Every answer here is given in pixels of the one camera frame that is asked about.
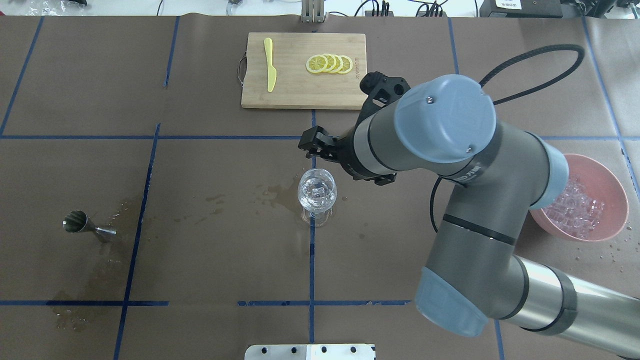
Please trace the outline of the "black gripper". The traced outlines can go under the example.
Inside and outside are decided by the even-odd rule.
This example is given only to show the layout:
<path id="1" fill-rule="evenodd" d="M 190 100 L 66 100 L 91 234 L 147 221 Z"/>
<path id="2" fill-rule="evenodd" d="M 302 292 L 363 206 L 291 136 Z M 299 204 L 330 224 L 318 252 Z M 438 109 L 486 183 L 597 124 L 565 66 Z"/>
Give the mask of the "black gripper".
<path id="1" fill-rule="evenodd" d="M 354 180 L 373 182 L 384 186 L 395 182 L 397 173 L 384 166 L 375 156 L 366 129 L 352 128 L 342 137 L 332 136 L 322 126 L 305 130 L 298 142 L 298 149 L 307 158 L 322 158 L 339 163 Z"/>

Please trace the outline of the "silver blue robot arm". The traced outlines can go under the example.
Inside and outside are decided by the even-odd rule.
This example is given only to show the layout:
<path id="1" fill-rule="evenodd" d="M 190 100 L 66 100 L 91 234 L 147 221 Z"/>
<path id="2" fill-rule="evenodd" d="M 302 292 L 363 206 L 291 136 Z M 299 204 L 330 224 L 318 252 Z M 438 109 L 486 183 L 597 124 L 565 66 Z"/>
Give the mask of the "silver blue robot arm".
<path id="1" fill-rule="evenodd" d="M 566 157 L 537 135 L 498 120 L 475 80 L 439 76 L 414 88 L 368 73 L 368 98 L 342 136 L 313 126 L 298 148 L 382 186 L 425 169 L 454 184 L 414 305 L 432 323 L 477 337 L 489 320 L 637 360 L 639 300 L 515 255 L 530 210 L 569 180 Z"/>

